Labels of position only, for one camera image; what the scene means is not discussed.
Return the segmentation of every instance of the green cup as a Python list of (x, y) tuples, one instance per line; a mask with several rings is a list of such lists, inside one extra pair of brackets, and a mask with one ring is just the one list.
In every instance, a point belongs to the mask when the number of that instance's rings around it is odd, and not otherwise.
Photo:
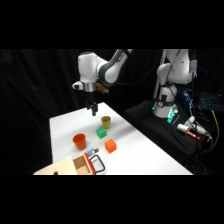
[(110, 124), (111, 124), (111, 118), (110, 117), (108, 117), (108, 116), (102, 117), (101, 121), (102, 121), (103, 127), (105, 129), (109, 129), (110, 128)]

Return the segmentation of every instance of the orange cup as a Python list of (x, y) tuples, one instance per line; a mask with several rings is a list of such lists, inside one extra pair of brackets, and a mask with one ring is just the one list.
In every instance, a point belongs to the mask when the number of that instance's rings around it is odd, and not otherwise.
[(76, 135), (73, 138), (73, 142), (79, 150), (84, 150), (86, 148), (86, 136), (83, 134)]

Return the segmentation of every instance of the white table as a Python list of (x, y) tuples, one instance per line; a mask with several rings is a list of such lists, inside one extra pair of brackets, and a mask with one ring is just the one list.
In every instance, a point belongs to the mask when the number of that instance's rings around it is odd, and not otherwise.
[[(112, 123), (107, 137), (100, 140), (96, 130), (102, 127), (103, 116), (110, 116)], [(99, 104), (95, 117), (91, 110), (82, 109), (51, 118), (50, 130), (54, 163), (67, 156), (76, 158), (96, 147), (100, 150), (97, 155), (105, 164), (107, 175), (191, 175), (105, 103)], [(87, 138), (87, 148), (83, 151), (79, 151), (72, 141), (80, 133)], [(110, 139), (117, 144), (117, 150), (111, 154), (104, 144)]]

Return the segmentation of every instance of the red block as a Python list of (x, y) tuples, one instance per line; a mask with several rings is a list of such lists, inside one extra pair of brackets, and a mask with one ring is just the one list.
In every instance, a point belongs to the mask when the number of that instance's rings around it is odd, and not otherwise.
[(112, 153), (117, 149), (117, 145), (113, 141), (113, 139), (110, 139), (109, 141), (105, 142), (105, 147), (109, 153)]

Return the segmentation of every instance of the gray robot arm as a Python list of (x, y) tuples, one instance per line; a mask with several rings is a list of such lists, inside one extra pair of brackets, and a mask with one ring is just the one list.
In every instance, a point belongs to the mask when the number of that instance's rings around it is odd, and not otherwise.
[(134, 49), (118, 49), (109, 62), (93, 52), (79, 55), (80, 81), (73, 84), (73, 88), (84, 92), (87, 109), (92, 109), (93, 116), (98, 112), (95, 97), (97, 80), (107, 87), (115, 85), (133, 52)]

